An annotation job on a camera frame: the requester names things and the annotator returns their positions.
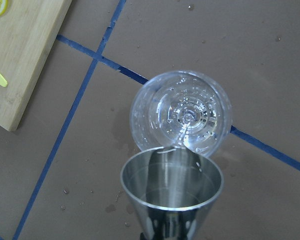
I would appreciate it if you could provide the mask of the steel jigger cup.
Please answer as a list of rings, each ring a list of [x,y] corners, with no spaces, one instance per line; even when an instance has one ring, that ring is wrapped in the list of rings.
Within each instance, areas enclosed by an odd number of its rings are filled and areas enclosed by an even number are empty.
[[[214,161],[176,147],[134,155],[120,179],[141,225],[142,240],[194,239],[224,186]]]

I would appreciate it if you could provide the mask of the clear wine glass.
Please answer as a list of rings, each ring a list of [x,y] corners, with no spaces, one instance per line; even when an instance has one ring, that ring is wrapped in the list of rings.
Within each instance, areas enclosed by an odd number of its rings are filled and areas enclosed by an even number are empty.
[[[175,70],[142,86],[129,120],[141,151],[178,146],[208,157],[229,134],[233,114],[229,97],[218,82],[200,72]]]

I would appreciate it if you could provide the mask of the bamboo cutting board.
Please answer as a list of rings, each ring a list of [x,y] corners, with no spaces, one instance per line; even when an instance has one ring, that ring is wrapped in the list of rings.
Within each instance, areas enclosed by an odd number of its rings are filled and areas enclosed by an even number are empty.
[[[0,126],[17,129],[69,9],[69,0],[10,0],[0,16]]]

